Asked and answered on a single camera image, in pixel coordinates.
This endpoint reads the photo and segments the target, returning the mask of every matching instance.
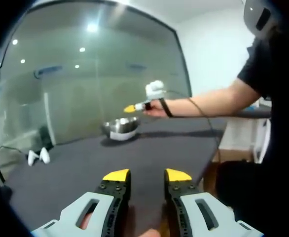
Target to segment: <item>black tabletop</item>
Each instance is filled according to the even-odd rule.
[[[132,175],[130,206],[134,233],[160,223],[163,171],[185,171],[198,182],[217,150],[226,126],[223,118],[160,119],[142,124],[139,135],[117,143],[105,136],[88,138],[50,150],[51,163],[24,162],[7,179],[13,189],[11,205],[25,225],[34,230],[52,219],[86,192],[93,192],[109,172],[129,168]]]

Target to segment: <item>wrist strap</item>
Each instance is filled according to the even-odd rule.
[[[173,114],[171,113],[171,111],[170,111],[168,105],[166,104],[164,98],[160,98],[159,101],[160,101],[160,103],[161,103],[161,105],[162,105],[162,108],[164,109],[166,115],[167,115],[169,118],[172,118],[172,117],[173,117]]]

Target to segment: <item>hand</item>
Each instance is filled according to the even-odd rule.
[[[169,106],[171,103],[171,100],[165,100],[165,103]],[[167,117],[167,114],[165,113],[159,100],[152,100],[150,104],[151,104],[152,109],[144,111],[145,115],[150,115],[150,116],[155,116],[155,117]]]
[[[156,230],[148,230],[146,233],[139,237],[161,237],[160,233]]]

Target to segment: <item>glass wall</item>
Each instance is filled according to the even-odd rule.
[[[0,145],[27,152],[99,135],[157,79],[191,93],[176,35],[156,20],[99,2],[34,9],[0,69]]]

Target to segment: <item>ceiling light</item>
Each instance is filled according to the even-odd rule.
[[[89,25],[87,26],[87,31],[88,31],[88,32],[95,33],[95,32],[97,32],[98,30],[99,30],[99,26],[96,25],[96,24],[89,24]]]
[[[121,3],[121,4],[129,4],[130,3],[130,0],[116,0],[117,2]]]

